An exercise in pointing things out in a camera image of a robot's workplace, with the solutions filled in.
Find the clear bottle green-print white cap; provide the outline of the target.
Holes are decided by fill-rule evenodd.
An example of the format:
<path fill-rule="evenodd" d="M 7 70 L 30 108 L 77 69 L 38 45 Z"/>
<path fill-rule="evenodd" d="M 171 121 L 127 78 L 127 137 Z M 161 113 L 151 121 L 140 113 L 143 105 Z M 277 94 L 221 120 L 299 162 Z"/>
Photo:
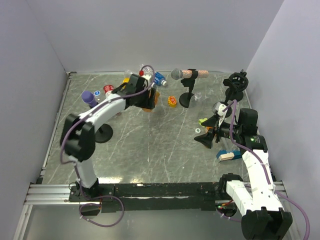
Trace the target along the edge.
<path fill-rule="evenodd" d="M 194 94 L 194 101 L 200 102 L 202 100 L 202 94 L 200 92 L 197 92 Z"/>

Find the orange juice bottle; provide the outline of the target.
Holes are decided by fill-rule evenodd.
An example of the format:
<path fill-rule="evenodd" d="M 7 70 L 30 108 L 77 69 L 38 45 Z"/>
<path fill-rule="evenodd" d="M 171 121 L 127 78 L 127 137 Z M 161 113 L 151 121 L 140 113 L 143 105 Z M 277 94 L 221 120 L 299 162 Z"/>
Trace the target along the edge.
<path fill-rule="evenodd" d="M 158 103 L 159 96 L 160 96 L 160 93 L 155 88 L 152 88 L 150 90 L 148 98 L 145 100 L 145 102 L 143 103 L 143 106 L 141 107 L 142 110 L 147 113 L 152 112 Z"/>

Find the blue label clear bottle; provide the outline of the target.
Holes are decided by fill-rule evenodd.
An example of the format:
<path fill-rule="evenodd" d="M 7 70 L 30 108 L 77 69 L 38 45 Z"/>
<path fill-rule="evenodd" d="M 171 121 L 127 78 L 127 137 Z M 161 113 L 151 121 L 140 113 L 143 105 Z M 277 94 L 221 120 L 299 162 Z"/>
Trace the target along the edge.
<path fill-rule="evenodd" d="M 156 72 L 155 76 L 154 76 L 154 84 L 156 86 L 166 87 L 168 85 L 168 82 L 167 82 L 166 78 L 161 73 Z"/>

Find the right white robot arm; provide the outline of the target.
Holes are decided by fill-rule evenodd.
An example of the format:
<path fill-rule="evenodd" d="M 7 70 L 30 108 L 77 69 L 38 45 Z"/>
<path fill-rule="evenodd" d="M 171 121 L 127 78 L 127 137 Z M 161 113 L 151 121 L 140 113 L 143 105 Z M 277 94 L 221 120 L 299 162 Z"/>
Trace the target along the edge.
<path fill-rule="evenodd" d="M 258 112 L 250 108 L 240 109 L 237 124 L 225 122 L 226 106 L 215 110 L 212 117 L 202 123 L 208 128 L 195 141 L 207 148 L 221 138 L 234 141 L 239 147 L 249 176 L 250 191 L 242 178 L 224 174 L 219 180 L 218 193 L 223 199 L 232 199 L 242 216 L 241 230 L 247 240 L 281 240 L 293 223 L 292 214 L 284 207 L 276 194 L 265 138 L 258 134 Z"/>

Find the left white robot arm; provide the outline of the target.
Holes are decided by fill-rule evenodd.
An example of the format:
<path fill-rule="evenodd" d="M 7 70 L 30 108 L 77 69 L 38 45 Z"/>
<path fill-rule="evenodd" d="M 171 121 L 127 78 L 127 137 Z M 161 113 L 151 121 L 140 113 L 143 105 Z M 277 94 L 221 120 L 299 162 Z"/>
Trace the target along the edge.
<path fill-rule="evenodd" d="M 96 149 L 96 132 L 109 119 L 131 106 L 154 109 L 157 92 L 153 87 L 154 78 L 153 74 L 132 74 L 128 82 L 113 89 L 101 103 L 65 119 L 60 139 L 60 162 L 73 164 L 80 194 L 87 201 L 100 197 L 99 180 L 91 159 Z"/>

